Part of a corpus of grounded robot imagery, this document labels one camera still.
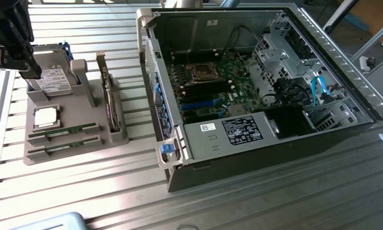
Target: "slotted metal surface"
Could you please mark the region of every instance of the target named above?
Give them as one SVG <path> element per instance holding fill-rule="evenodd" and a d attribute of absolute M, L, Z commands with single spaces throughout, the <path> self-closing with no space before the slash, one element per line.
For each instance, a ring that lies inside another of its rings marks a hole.
<path fill-rule="evenodd" d="M 383 123 L 319 155 L 166 192 L 135 51 L 139 6 L 158 5 L 30 8 L 34 43 L 68 41 L 74 58 L 88 60 L 90 79 L 100 76 L 94 51 L 106 51 L 130 143 L 24 165 L 26 84 L 10 72 L 0 121 L 0 230 L 70 211 L 82 214 L 92 229 L 174 230 L 189 224 L 201 230 L 382 230 Z"/>

